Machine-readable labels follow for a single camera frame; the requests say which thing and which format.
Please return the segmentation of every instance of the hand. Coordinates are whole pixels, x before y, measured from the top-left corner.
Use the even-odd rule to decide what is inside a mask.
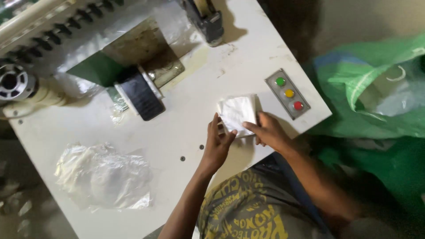
[[[256,145],[261,144],[263,147],[266,145],[272,147],[275,151],[284,151],[286,145],[291,145],[291,140],[283,131],[278,120],[262,111],[258,112],[259,125],[250,122],[244,122],[244,126],[249,131],[257,135]]]
[[[226,134],[218,134],[218,130],[223,128],[221,118],[216,113],[214,119],[208,124],[207,145],[204,155],[198,168],[207,174],[215,174],[224,164],[229,153],[229,147],[238,133],[237,130]]]

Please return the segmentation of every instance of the gray t-shirt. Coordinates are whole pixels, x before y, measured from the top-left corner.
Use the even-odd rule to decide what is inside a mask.
[[[286,177],[262,165],[212,189],[202,203],[198,228],[201,239],[332,238],[295,199]],[[355,236],[352,232],[349,227],[341,236]]]

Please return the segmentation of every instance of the left hand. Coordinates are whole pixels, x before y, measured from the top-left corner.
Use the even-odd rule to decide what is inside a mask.
[[[221,118],[216,113],[214,119],[208,124],[207,145],[205,146],[201,163],[198,166],[198,169],[211,176],[226,161],[229,147],[238,133],[236,130],[233,130],[228,134],[218,134],[218,130],[223,128],[223,125],[218,124],[219,122],[221,122]]]

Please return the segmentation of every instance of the green push button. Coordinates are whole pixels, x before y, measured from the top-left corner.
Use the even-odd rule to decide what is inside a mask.
[[[278,86],[284,86],[285,85],[285,80],[282,77],[279,77],[276,79],[276,84]]]

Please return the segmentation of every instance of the button panel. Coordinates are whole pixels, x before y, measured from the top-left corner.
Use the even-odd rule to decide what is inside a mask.
[[[283,69],[278,70],[265,81],[293,120],[310,109]]]

